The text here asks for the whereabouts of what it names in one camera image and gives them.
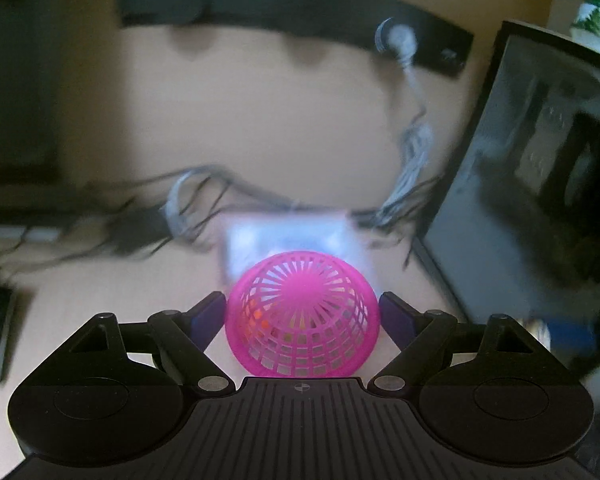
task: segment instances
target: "beige wall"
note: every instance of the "beige wall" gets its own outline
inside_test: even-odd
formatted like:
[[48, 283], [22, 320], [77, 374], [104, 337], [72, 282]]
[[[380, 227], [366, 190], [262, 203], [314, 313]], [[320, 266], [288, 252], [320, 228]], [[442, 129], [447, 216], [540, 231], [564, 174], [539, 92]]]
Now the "beige wall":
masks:
[[[475, 34], [459, 80], [418, 70], [443, 167], [500, 23], [544, 25], [551, 0], [404, 0]], [[300, 200], [371, 206], [398, 172], [413, 110], [397, 65], [262, 30], [116, 27], [114, 0], [69, 0], [64, 163], [76, 181], [219, 162]]]

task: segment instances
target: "pink basket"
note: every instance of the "pink basket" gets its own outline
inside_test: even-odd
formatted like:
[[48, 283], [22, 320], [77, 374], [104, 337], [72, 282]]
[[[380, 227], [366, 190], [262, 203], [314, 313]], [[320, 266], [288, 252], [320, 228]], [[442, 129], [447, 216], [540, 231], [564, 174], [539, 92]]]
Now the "pink basket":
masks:
[[326, 254], [276, 254], [245, 272], [227, 304], [234, 355], [261, 377], [343, 377], [371, 354], [378, 300], [362, 274]]

